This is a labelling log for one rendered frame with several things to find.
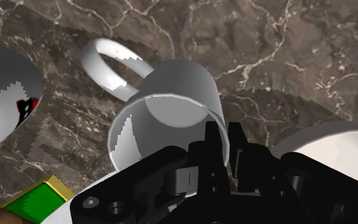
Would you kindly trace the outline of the white bowl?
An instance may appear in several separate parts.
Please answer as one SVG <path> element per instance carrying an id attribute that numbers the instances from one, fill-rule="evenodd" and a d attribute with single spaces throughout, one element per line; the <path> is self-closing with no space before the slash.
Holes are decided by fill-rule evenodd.
<path id="1" fill-rule="evenodd" d="M 281 140 L 271 151 L 277 158 L 298 152 L 358 180 L 357 122 L 327 122 L 302 129 Z"/>

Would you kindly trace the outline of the plain white mug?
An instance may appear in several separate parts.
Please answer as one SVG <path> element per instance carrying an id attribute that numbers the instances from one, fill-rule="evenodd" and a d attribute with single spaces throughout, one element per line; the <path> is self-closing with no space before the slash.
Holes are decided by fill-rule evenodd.
<path id="1" fill-rule="evenodd" d="M 108 155 L 117 171 L 166 146 L 185 150 L 204 139 L 205 124 L 216 122 L 229 162 L 230 144 L 216 82 L 200 64 L 166 60 L 151 67 L 122 44 L 105 38 L 87 44 L 81 55 L 87 75 L 124 101 L 107 138 Z"/>

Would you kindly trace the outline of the white mug with red print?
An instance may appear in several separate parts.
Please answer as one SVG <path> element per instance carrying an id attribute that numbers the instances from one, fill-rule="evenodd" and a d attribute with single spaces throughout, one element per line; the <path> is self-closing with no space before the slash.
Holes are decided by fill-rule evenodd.
<path id="1" fill-rule="evenodd" d="M 0 143 L 32 114 L 43 92 L 38 68 L 23 55 L 0 48 Z"/>

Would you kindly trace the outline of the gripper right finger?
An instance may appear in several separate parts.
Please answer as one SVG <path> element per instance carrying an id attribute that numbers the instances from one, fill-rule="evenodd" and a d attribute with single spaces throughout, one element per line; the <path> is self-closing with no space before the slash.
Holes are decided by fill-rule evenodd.
<path id="1" fill-rule="evenodd" d="M 358 224 L 358 180 L 298 152 L 277 158 L 249 143 L 240 123 L 229 124 L 228 137 L 239 192 L 269 199 L 279 224 Z"/>

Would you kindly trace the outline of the green and yellow box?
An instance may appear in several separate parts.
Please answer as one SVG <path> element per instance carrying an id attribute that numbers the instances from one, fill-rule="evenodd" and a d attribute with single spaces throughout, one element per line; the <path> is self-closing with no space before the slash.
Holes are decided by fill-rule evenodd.
<path id="1" fill-rule="evenodd" d="M 1 204 L 0 207 L 35 224 L 40 224 L 73 197 L 74 193 L 63 182 L 55 175 L 49 174 Z"/>

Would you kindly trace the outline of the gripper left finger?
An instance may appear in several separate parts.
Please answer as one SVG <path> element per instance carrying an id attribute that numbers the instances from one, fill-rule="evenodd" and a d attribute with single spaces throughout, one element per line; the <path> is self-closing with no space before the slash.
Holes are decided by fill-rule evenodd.
<path id="1" fill-rule="evenodd" d="M 70 205 L 72 224 L 147 224 L 161 209 L 198 189 L 202 156 L 222 159 L 216 122 L 187 150 L 167 146 L 81 192 Z"/>

